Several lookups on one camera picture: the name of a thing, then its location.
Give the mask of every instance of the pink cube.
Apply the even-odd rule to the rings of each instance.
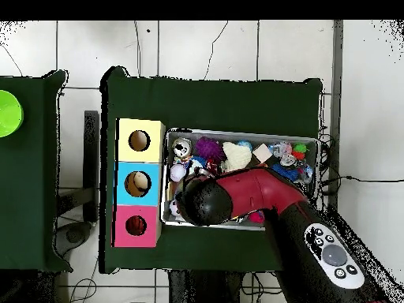
[[[117,248],[155,248],[158,234],[158,207],[117,205],[115,224],[115,241],[112,246]],[[129,226],[137,225],[135,235],[127,230]]]

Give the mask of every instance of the red ball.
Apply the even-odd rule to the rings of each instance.
[[[296,159],[302,160],[305,158],[305,154],[303,152],[292,151],[292,155],[296,157]]]
[[[141,216],[132,216],[126,221],[126,231],[133,236],[141,236],[146,231],[146,222]]]

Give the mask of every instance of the green object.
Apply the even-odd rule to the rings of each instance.
[[[305,144],[296,144],[294,146],[294,151],[305,153],[307,151],[307,147]]]
[[[100,261],[105,257],[105,270],[110,272],[116,267],[282,269],[276,248],[268,242],[263,231],[163,226],[155,248],[112,248],[112,205],[109,204],[113,203],[115,120],[160,120],[167,129],[179,127],[316,138],[320,80],[245,83],[130,78],[123,68],[117,67],[107,71],[101,86],[103,106],[109,108],[103,109],[103,126],[104,121],[108,126],[101,132],[104,134],[105,131],[107,135],[107,147],[101,148],[101,152],[107,152],[107,170],[103,170],[107,175],[101,176],[101,180],[107,181],[107,195],[101,195],[105,203],[100,208],[100,212],[106,210],[106,226],[101,229],[105,236],[100,236],[105,243],[105,253],[100,249]]]
[[[0,268],[71,271],[53,249],[58,157],[58,91],[65,72],[0,77],[24,106],[24,124],[0,139]]]
[[[8,91],[0,90],[0,137],[20,128],[24,112],[17,98]]]

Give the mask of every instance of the control panel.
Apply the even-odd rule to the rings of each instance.
[[[326,226],[319,223],[308,226],[305,230],[305,243],[335,285],[354,290],[365,283],[359,266]]]

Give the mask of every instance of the yellow cube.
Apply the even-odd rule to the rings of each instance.
[[[162,163],[165,127],[160,121],[121,118],[115,140],[118,160],[129,163]]]

